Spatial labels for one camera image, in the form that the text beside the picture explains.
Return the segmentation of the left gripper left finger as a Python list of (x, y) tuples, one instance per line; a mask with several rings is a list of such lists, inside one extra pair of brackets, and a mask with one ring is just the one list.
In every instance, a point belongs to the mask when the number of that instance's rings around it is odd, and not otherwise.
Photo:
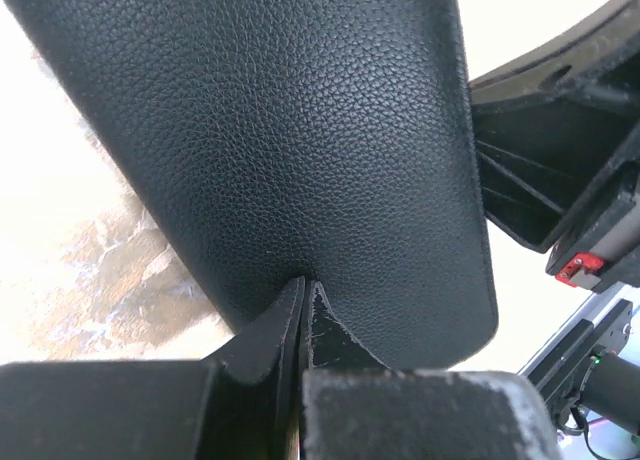
[(293, 459), (303, 279), (200, 360), (11, 363), (5, 459)]

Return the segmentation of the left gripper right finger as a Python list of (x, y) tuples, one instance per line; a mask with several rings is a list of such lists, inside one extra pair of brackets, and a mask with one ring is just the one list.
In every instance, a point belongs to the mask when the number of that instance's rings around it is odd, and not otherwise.
[(389, 369), (336, 317), (317, 281), (301, 326), (302, 458), (560, 458), (556, 430), (527, 379)]

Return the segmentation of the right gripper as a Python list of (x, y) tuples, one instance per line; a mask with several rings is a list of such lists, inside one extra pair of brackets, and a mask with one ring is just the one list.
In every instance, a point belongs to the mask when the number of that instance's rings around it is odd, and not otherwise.
[(546, 266), (565, 285), (637, 288), (638, 25), (575, 26), (471, 90), (489, 219), (540, 253), (566, 231)]

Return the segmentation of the black tool case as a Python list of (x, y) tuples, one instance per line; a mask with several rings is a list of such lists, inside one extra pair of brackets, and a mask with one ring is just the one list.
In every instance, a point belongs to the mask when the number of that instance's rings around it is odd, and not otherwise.
[(393, 368), (498, 325), (457, 0), (4, 0), (234, 331), (291, 279)]

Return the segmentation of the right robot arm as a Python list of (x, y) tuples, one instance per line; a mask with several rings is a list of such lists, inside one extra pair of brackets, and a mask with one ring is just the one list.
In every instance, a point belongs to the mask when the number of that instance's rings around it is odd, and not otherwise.
[(525, 368), (563, 436), (589, 412), (639, 431), (639, 369), (619, 353), (639, 283), (639, 24), (582, 23), (471, 83), (488, 217), (590, 292)]

